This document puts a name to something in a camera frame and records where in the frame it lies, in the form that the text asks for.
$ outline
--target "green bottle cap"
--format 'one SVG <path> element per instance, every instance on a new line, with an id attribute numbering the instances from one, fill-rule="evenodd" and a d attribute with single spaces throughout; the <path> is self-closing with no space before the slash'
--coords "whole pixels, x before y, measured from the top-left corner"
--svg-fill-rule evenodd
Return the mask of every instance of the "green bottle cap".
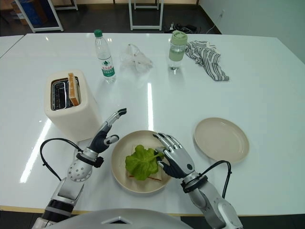
<path id="1" fill-rule="evenodd" d="M 102 37 L 102 36 L 103 36 L 103 33 L 102 33 L 101 30 L 95 30 L 95 31 L 94 31 L 94 36 L 95 36 L 95 37 Z"/>
<path id="2" fill-rule="evenodd" d="M 175 45 L 187 44 L 187 35 L 184 32 L 175 30 L 172 34 L 171 43 Z"/>

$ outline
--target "striped cloth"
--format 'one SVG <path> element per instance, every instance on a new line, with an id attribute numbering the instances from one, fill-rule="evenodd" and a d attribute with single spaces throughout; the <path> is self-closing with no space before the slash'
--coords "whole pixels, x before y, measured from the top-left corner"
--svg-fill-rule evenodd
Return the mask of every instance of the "striped cloth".
<path id="1" fill-rule="evenodd" d="M 204 67 L 206 73 L 215 81 L 229 80 L 229 77 L 219 66 L 220 53 L 215 45 L 209 42 L 188 42 L 185 54 L 195 59 L 197 64 Z"/>

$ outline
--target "robotic arm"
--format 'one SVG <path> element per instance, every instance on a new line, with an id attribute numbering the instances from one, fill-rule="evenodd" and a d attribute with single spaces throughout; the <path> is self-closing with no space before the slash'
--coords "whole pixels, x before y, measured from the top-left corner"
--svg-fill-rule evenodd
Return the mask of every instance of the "robotic arm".
<path id="1" fill-rule="evenodd" d="M 90 145 L 82 153 L 76 155 L 77 159 L 72 162 L 68 169 L 68 175 L 60 181 L 44 214 L 38 218 L 32 229 L 41 229 L 63 221 L 71 216 L 74 206 L 83 189 L 83 183 L 91 173 L 92 167 L 100 167 L 104 162 L 99 153 L 108 149 L 109 145 L 119 140 L 117 135 L 107 137 L 112 124 L 122 115 L 127 113 L 127 109 L 121 109 L 113 113 L 101 126 Z"/>
<path id="2" fill-rule="evenodd" d="M 219 195 L 207 176 L 200 176 L 195 171 L 194 162 L 184 147 L 170 135 L 159 133 L 153 136 L 165 147 L 158 147 L 156 151 L 162 152 L 169 162 L 168 165 L 158 158 L 159 166 L 169 176 L 183 178 L 184 192 L 203 212 L 209 225 L 214 229 L 242 229 L 233 206 Z"/>

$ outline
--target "plate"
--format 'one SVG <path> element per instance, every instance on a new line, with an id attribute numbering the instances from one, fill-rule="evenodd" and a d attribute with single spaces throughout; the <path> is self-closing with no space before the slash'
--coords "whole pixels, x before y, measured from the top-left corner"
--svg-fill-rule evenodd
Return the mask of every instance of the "plate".
<path id="1" fill-rule="evenodd" d="M 144 181 L 136 180 L 129 177 L 125 168 L 125 158 L 134 152 L 137 145 L 143 145 L 146 149 L 163 146 L 158 139 L 153 137 L 155 132 L 149 130 L 141 130 L 132 132 L 123 137 L 115 146 L 112 157 L 111 167 L 115 179 L 127 190 L 136 193 L 152 193 L 163 188 L 170 180 L 170 176 L 159 168 L 159 177 L 161 181 L 154 179 L 146 179 Z"/>
<path id="2" fill-rule="evenodd" d="M 222 118 L 202 120 L 196 127 L 194 138 L 199 148 L 216 161 L 240 162 L 249 152 L 249 142 L 244 132 Z"/>

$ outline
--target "floor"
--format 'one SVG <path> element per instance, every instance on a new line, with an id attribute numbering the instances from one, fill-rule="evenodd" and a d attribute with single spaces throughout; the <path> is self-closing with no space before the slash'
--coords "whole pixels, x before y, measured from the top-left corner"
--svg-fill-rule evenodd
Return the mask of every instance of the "floor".
<path id="1" fill-rule="evenodd" d="M 102 29 L 104 32 L 142 32 L 163 33 L 174 22 L 181 25 L 193 25 L 198 33 L 206 33 L 212 27 L 202 8 L 195 5 L 165 5 L 163 31 L 134 30 L 130 31 L 127 4 L 79 5 L 79 11 L 58 11 L 64 32 L 93 32 Z M 156 10 L 133 10 L 134 25 L 158 24 L 159 12 Z M 10 11 L 1 12 L 0 36 L 22 35 L 32 33 L 28 26 L 12 18 Z M 0 211 L 0 229 L 30 229 L 38 213 Z M 194 229 L 210 228 L 204 217 L 181 217 L 181 220 Z M 240 217 L 245 229 L 305 229 L 305 214 L 288 216 Z"/>
<path id="2" fill-rule="evenodd" d="M 134 30 L 130 31 L 127 4 L 90 4 L 79 5 L 79 10 L 57 11 L 64 32 L 93 32 L 102 29 L 103 32 L 135 32 L 163 33 L 172 22 L 174 24 L 193 25 L 197 32 L 206 33 L 213 25 L 205 18 L 203 10 L 196 5 L 164 5 L 163 30 Z M 25 35 L 32 33 L 28 25 L 22 25 L 19 20 L 11 17 L 10 11 L 2 11 L 1 15 L 7 22 L 0 19 L 0 36 Z M 133 10 L 134 25 L 158 25 L 160 13 L 152 9 Z"/>

